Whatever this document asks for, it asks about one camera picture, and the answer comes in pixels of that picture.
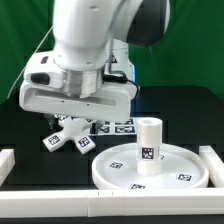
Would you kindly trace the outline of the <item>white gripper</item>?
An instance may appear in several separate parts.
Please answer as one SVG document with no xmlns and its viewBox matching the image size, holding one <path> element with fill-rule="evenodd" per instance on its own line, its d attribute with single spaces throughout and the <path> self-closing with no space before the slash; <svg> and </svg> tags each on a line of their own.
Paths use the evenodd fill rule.
<svg viewBox="0 0 224 224">
<path fill-rule="evenodd" d="M 130 118 L 131 100 L 135 94 L 136 88 L 132 84 L 105 82 L 90 97 L 69 97 L 52 88 L 24 81 L 20 88 L 19 104 L 25 111 L 45 113 L 51 129 L 56 121 L 52 114 L 96 120 L 91 125 L 90 133 L 97 134 L 100 127 L 98 120 L 124 122 Z"/>
</svg>

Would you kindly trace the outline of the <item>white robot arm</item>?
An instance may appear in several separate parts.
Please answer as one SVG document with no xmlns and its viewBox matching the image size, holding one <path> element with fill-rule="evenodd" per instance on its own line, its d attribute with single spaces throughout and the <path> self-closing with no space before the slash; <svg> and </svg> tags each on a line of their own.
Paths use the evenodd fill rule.
<svg viewBox="0 0 224 224">
<path fill-rule="evenodd" d="M 26 111 L 125 122 L 134 88 L 103 77 L 114 39 L 148 47 L 165 34 L 169 0 L 55 0 L 54 47 L 31 56 L 20 88 Z"/>
</svg>

